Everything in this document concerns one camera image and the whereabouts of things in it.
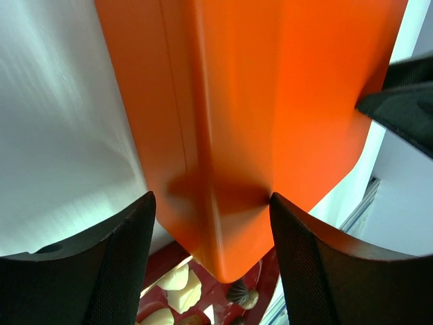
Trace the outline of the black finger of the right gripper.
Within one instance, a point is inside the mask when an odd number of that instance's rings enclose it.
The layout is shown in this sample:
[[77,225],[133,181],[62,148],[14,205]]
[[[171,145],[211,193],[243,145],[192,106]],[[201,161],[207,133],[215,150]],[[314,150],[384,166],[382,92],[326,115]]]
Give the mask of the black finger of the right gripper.
[[431,82],[372,93],[356,109],[432,158]]
[[432,56],[422,56],[389,65],[382,89],[429,82],[432,82]]

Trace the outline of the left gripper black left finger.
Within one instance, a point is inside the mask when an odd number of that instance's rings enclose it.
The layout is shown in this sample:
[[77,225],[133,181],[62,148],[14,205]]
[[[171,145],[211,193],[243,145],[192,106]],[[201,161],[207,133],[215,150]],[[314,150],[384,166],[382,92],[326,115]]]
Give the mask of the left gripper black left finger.
[[114,216],[1,258],[2,324],[134,324],[155,223],[148,192]]

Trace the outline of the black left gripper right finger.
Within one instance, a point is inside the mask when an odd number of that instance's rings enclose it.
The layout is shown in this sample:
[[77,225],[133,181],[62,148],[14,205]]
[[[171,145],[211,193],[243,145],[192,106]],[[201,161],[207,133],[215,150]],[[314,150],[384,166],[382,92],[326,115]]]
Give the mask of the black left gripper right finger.
[[431,324],[432,257],[359,240],[281,194],[271,229],[291,324]]

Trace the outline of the orange chocolate box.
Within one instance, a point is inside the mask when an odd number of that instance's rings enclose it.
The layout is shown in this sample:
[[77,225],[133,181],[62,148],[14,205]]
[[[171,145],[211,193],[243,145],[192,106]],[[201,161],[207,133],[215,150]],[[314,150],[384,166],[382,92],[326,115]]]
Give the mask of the orange chocolate box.
[[96,1],[145,181],[158,222],[212,270],[198,221],[160,1]]

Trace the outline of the orange box lid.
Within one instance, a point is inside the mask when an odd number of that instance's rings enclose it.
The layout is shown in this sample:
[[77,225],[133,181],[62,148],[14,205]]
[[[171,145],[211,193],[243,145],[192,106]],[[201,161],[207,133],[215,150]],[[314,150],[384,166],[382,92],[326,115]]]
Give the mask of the orange box lid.
[[269,197],[313,208],[356,165],[406,1],[192,1],[201,262],[221,282],[273,246]]

